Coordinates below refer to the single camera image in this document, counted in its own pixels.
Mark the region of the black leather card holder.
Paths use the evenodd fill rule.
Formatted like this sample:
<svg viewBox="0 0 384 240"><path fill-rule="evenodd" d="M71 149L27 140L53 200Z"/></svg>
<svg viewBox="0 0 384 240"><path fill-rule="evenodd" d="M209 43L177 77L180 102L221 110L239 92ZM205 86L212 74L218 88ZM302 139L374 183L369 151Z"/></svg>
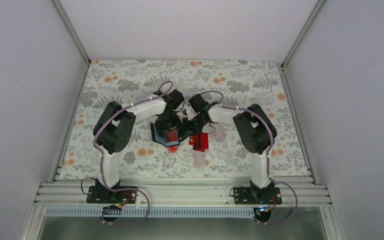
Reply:
<svg viewBox="0 0 384 240"><path fill-rule="evenodd" d="M177 129L169 129L158 132L155 124L150 123L150 130L153 142L163 145L166 148L180 145Z"/></svg>

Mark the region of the red card pile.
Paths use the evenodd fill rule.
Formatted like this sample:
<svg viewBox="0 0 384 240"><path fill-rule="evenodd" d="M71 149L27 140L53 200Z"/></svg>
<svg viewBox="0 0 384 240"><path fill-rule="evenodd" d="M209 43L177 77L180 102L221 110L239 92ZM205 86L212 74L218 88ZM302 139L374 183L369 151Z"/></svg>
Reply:
<svg viewBox="0 0 384 240"><path fill-rule="evenodd" d="M178 131L176 129L165 131L164 139L166 145L177 145L179 143Z"/></svg>

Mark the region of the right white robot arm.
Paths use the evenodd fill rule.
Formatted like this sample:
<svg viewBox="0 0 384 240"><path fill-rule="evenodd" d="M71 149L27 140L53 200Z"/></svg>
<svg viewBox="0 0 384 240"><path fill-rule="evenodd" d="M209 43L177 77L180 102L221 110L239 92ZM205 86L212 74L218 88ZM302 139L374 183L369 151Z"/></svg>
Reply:
<svg viewBox="0 0 384 240"><path fill-rule="evenodd" d="M247 108L232 107L212 102L198 110L191 120L184 118L179 127L180 139L202 134L203 127L210 123L223 123L236 127L242 145L251 153L251 180L248 195L258 204L269 200L275 190L270 175L270 151L276 129L272 126L258 104Z"/></svg>

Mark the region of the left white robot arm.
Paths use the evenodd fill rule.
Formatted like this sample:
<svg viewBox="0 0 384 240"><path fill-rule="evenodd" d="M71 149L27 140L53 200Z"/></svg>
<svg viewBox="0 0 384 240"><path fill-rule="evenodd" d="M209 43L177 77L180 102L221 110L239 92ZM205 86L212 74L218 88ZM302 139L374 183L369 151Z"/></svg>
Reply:
<svg viewBox="0 0 384 240"><path fill-rule="evenodd" d="M134 187L120 186L118 160L114 155L120 153L129 143L133 127L137 121L151 116L167 119L170 124L177 116L176 109L184 103L184 98L175 100L151 97L123 107L115 101L110 102L93 130L93 146L101 153L99 175L95 180L93 194L111 203L119 197L122 191L134 191Z"/></svg>

